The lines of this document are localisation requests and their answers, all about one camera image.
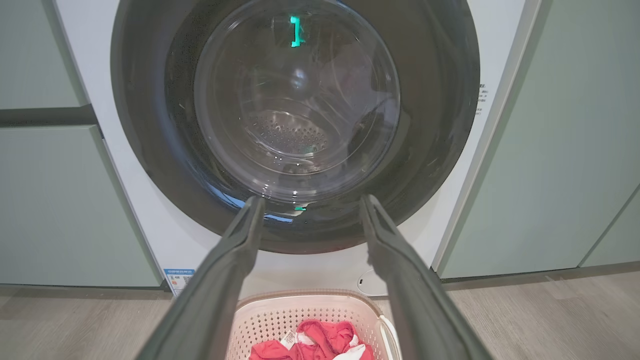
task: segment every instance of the clothing label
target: clothing label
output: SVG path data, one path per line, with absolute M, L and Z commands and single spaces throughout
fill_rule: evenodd
M 282 346 L 287 348 L 287 350 L 291 350 L 293 345 L 296 343 L 296 333 L 289 330 L 289 332 L 280 340 Z
M 193 276 L 193 269 L 165 269 L 166 281 L 171 286 L 174 296 L 180 295 Z

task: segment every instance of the perforated basket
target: perforated basket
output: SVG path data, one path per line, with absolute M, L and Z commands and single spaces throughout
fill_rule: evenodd
M 308 319 L 350 321 L 358 337 L 371 345 L 376 360 L 400 360 L 391 322 L 369 299 L 346 290 L 288 291 L 245 299 L 236 310 L 226 358 L 246 360 L 253 345 L 281 340 Z

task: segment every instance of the white washing machine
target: white washing machine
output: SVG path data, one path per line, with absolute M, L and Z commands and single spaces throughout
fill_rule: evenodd
M 540 1 L 56 4 L 174 294 L 244 201 L 266 198 L 247 296 L 384 295 L 358 222 L 363 193 L 427 265 L 438 261 Z

